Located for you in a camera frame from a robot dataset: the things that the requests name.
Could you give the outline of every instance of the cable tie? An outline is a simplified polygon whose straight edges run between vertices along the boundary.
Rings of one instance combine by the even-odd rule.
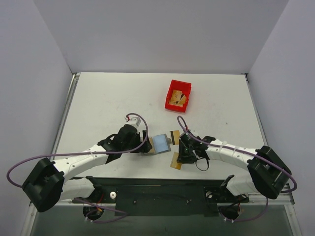
[[[227,145],[227,141],[223,141],[220,148],[219,148],[219,153],[221,152],[223,146]]]
[[[237,149],[239,149],[240,147],[238,147],[238,146],[235,146],[235,148],[234,148],[234,151],[233,151],[233,154],[232,154],[232,156],[234,156],[234,154],[235,154],[235,151],[237,150]]]

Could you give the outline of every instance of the gray wall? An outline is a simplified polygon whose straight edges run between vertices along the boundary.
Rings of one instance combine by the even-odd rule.
[[[74,72],[249,72],[288,0],[34,0]]]
[[[0,55],[0,234],[17,236],[29,200],[6,171],[51,151],[72,75],[31,0],[1,1]],[[13,179],[22,183],[33,165]]]
[[[267,141],[298,182],[295,209],[314,235],[315,1],[290,0],[249,73]]]

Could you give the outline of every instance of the bolt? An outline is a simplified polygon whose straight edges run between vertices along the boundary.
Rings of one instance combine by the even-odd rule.
[[[206,197],[212,198],[213,197],[212,192],[211,191],[206,192]]]
[[[115,198],[117,197],[117,193],[111,192],[111,193],[109,194],[109,197],[110,197],[111,199],[115,199]]]

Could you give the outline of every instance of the wire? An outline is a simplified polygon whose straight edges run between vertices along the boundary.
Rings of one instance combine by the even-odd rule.
[[[97,205],[97,204],[90,203],[90,202],[88,202],[88,201],[82,200],[82,199],[80,199],[80,198],[74,198],[74,200],[76,200],[76,201],[78,201],[78,202],[81,202],[81,203],[84,203],[84,204],[88,204],[88,205],[93,206],[93,207],[101,208],[101,209],[103,209],[103,210],[109,210],[109,211],[113,211],[113,212],[117,212],[117,213],[122,213],[122,214],[123,214],[122,216],[119,216],[119,217],[117,217],[117,218],[115,218],[115,219],[111,219],[111,220],[105,220],[105,221],[93,220],[93,221],[91,221],[91,222],[96,223],[96,224],[112,223],[112,222],[121,220],[121,219],[125,218],[125,217],[128,215],[127,212],[124,212],[124,211],[122,211],[122,210],[116,210],[116,209],[112,209],[112,208],[109,208],[109,207]],[[96,211],[98,211],[98,210],[90,211],[88,214],[86,214],[85,217],[88,217],[90,214],[92,214],[93,212],[96,212]]]
[[[104,194],[102,193],[102,196],[100,197],[97,204],[100,204],[100,202],[103,200],[103,198],[104,198]]]
[[[205,170],[203,170],[203,169],[201,169],[201,168],[199,168],[198,167],[198,165],[197,165],[197,161],[199,161],[199,160],[202,160],[203,158],[201,158],[201,159],[196,159],[196,162],[195,162],[195,164],[196,164],[196,167],[198,168],[198,170],[200,170],[200,171],[207,171],[208,169],[209,169],[209,161],[206,159],[206,161],[207,161],[207,168],[205,169]]]
[[[222,214],[220,208],[219,208],[219,212],[220,212],[220,215],[223,216],[224,219],[227,220],[227,221],[230,221],[230,222],[247,222],[247,221],[256,220],[256,219],[258,219],[259,217],[261,217],[263,214],[265,214],[266,211],[267,211],[267,209],[268,209],[268,205],[269,205],[269,200],[268,200],[268,198],[266,198],[266,206],[265,206],[264,210],[263,210],[261,213],[259,213],[257,216],[252,217],[252,218],[249,218],[249,219],[239,219],[239,220],[236,219],[236,220],[231,220],[231,219],[226,218],[226,217]]]
[[[182,116],[177,116],[177,122],[178,122],[179,126],[183,129],[183,131],[184,131],[186,134],[188,134],[192,139],[196,140],[197,142],[200,142],[200,143],[203,143],[203,144],[206,144],[206,145],[209,145],[209,146],[213,146],[213,147],[216,147],[216,148],[222,147],[222,148],[229,149],[229,150],[232,150],[232,151],[235,150],[236,152],[239,152],[239,153],[243,153],[243,154],[247,154],[247,155],[256,157],[257,159],[262,160],[262,161],[266,162],[268,165],[270,165],[270,166],[276,168],[277,170],[283,172],[286,176],[288,176],[288,177],[290,178],[290,180],[292,180],[292,182],[293,182],[293,184],[294,184],[294,187],[291,188],[291,189],[285,190],[285,191],[281,191],[281,193],[291,193],[291,192],[293,192],[293,191],[295,191],[295,190],[297,189],[297,182],[296,182],[296,180],[293,178],[293,176],[290,175],[286,170],[284,170],[284,169],[282,169],[281,167],[277,166],[276,164],[272,163],[271,161],[268,161],[267,159],[265,159],[265,158],[263,158],[263,157],[261,157],[261,156],[258,156],[258,155],[256,155],[256,154],[250,153],[250,152],[248,152],[248,151],[244,151],[244,150],[240,150],[240,149],[234,149],[234,148],[229,147],[229,146],[220,146],[220,145],[216,145],[216,144],[212,144],[212,143],[207,143],[207,142],[205,142],[205,141],[203,141],[203,140],[200,140],[200,139],[196,138],[195,136],[193,136],[191,133],[188,132],[188,129],[186,129],[186,128],[182,125],[180,119],[183,121],[185,127],[187,127],[187,124],[186,124],[186,122],[185,122],[185,120],[184,120],[184,118],[183,118]]]
[[[14,186],[19,187],[19,188],[22,188],[21,185],[17,184],[16,182],[14,182],[14,181],[11,179],[10,173],[11,173],[15,168],[17,168],[17,167],[20,166],[20,165],[22,165],[22,164],[24,164],[24,163],[26,163],[26,162],[32,161],[32,160],[40,159],[40,158],[52,157],[52,156],[81,156],[81,155],[91,155],[91,154],[124,154],[124,153],[129,153],[129,152],[136,151],[137,149],[139,149],[140,147],[142,147],[142,145],[144,145],[144,143],[147,141],[149,129],[148,129],[148,124],[147,124],[146,121],[143,119],[143,117],[140,116],[139,114],[137,114],[137,113],[129,113],[129,114],[126,115],[126,117],[127,117],[128,119],[130,119],[129,116],[137,116],[137,117],[139,117],[139,118],[143,121],[144,125],[146,126],[146,136],[145,136],[145,138],[143,139],[142,143],[141,143],[139,146],[137,146],[137,147],[135,147],[135,148],[133,148],[133,149],[131,149],[131,150],[127,150],[127,151],[92,151],[92,152],[74,152],[74,153],[59,153],[59,154],[52,153],[52,154],[46,154],[46,155],[40,155],[40,156],[31,157],[31,158],[28,158],[28,159],[26,159],[26,160],[20,161],[19,163],[17,163],[17,164],[15,164],[14,166],[12,166],[12,167],[8,170],[8,172],[6,173],[6,178],[7,178],[7,180],[8,180],[11,184],[13,184]]]

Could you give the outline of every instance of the white tabletop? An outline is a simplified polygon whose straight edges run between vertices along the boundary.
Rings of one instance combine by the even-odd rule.
[[[171,80],[192,83],[186,113],[164,108]],[[125,115],[144,117],[149,135],[180,130],[177,115],[199,136],[247,148],[264,145],[258,120],[244,75],[81,73],[61,136],[58,153],[84,151],[126,123]],[[194,164],[181,170],[170,168],[174,152],[152,156],[123,154],[107,165],[94,167],[79,176],[125,178],[225,179],[245,173],[230,164],[211,160],[202,172]]]

